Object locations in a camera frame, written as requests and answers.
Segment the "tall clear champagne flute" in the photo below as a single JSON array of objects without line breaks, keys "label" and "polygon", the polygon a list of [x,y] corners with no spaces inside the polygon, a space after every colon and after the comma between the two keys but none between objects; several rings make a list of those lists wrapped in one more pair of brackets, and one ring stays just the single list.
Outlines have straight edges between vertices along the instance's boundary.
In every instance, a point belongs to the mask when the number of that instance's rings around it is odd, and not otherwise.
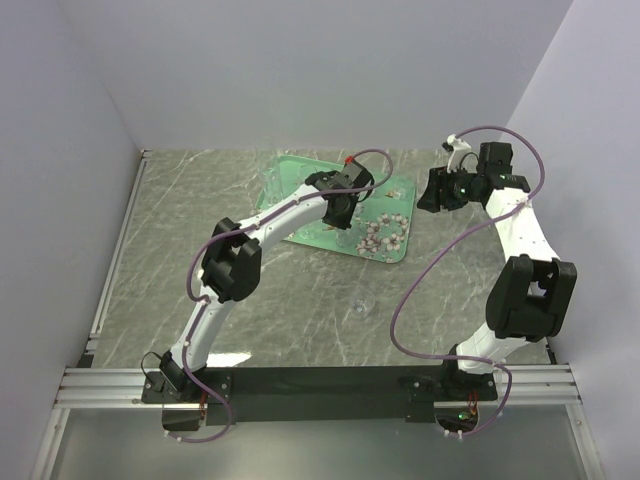
[{"label": "tall clear champagne flute", "polygon": [[257,161],[265,202],[273,206],[283,199],[279,156],[273,149],[262,149],[257,152]]}]

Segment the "clear stemmed wine glass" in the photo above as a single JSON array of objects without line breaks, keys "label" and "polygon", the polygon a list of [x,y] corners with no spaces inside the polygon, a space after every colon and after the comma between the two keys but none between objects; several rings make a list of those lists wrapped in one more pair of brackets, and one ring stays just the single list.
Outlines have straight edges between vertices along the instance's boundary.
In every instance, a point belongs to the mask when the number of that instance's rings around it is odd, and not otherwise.
[{"label": "clear stemmed wine glass", "polygon": [[[312,174],[318,173],[319,170],[311,165],[303,165],[298,170],[298,180],[301,185],[305,184],[306,179]],[[297,230],[296,236],[303,240],[313,240],[319,236],[322,230],[322,223],[316,220]]]}]

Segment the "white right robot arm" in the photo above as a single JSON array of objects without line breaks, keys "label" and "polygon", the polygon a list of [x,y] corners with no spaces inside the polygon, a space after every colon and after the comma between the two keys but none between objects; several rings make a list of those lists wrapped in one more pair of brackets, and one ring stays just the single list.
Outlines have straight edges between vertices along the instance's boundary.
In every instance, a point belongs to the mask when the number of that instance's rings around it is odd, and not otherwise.
[{"label": "white right robot arm", "polygon": [[493,220],[505,257],[485,306],[484,323],[450,352],[440,375],[443,393],[462,399],[493,388],[496,361],[519,348],[557,335],[577,281],[577,269],[550,247],[530,202],[525,177],[512,171],[510,144],[486,142],[479,151],[451,135],[443,167],[429,172],[421,210],[453,211],[482,205]]}]

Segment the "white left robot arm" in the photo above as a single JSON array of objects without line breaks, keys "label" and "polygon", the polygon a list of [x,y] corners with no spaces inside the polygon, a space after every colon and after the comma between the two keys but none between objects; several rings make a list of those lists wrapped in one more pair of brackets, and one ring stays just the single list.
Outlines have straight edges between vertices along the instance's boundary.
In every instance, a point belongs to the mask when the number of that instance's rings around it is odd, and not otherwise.
[{"label": "white left robot arm", "polygon": [[194,311],[179,339],[159,357],[161,376],[146,374],[145,387],[166,388],[180,402],[193,400],[204,385],[197,372],[207,366],[226,318],[259,285],[263,256],[315,221],[341,230],[350,228],[357,203],[369,196],[373,186],[369,170],[349,157],[340,171],[310,175],[292,194],[257,215],[239,222],[220,220],[211,240],[196,256],[200,266],[188,270],[188,283],[194,272],[201,282],[198,294],[187,287]]}]

